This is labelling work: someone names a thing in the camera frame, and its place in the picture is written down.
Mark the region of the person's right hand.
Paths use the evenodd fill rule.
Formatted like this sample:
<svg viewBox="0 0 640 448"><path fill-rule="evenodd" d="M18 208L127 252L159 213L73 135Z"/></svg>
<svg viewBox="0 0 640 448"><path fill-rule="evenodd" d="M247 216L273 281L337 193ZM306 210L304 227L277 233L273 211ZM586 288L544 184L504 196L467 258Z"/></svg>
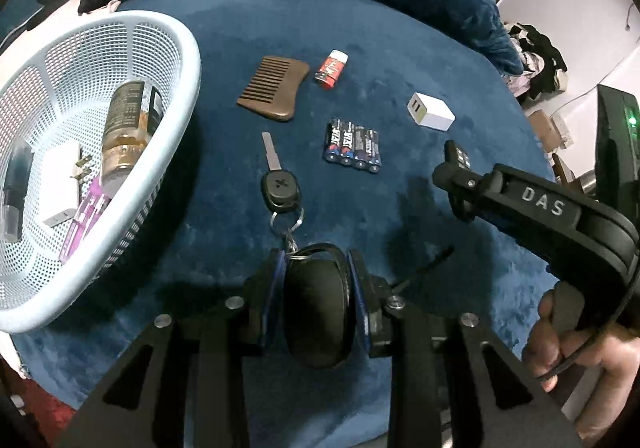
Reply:
<svg viewBox="0 0 640 448"><path fill-rule="evenodd" d="M557 335L551 323L554 311L554 292L549 290L539 302L539 319L523 350L523 362L534 376L548 373L591 338L589 331ZM589 402L575 422L582 444L593 447L623 412L634 387L639 372L639 332L613 324L598 342L582 352L576 364L602 369Z"/></svg>

